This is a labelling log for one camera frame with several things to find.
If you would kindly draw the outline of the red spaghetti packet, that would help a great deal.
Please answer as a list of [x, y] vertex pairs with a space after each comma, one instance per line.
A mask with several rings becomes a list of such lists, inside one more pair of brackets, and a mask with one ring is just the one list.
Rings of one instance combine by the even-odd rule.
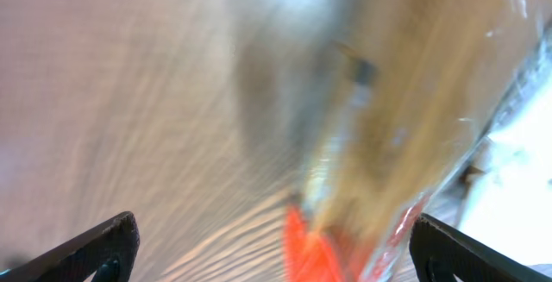
[[417, 217], [548, 76], [551, 0], [356, 0], [303, 186], [290, 281], [385, 281]]

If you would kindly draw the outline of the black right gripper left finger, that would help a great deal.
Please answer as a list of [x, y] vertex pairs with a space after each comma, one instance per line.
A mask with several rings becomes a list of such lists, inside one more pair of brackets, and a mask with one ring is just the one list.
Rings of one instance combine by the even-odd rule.
[[128, 282], [140, 246], [135, 216], [124, 211], [14, 269], [3, 282]]

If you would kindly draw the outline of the white cream tube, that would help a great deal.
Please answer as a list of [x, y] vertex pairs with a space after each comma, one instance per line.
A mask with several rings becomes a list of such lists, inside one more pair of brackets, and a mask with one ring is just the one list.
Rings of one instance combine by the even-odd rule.
[[493, 126], [474, 168], [459, 230], [523, 265], [549, 265], [550, 82]]

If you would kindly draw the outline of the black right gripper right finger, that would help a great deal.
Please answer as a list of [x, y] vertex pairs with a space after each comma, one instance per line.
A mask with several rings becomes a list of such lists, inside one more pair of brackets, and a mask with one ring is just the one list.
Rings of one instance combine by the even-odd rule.
[[551, 282], [425, 213], [413, 225], [409, 252], [420, 282]]

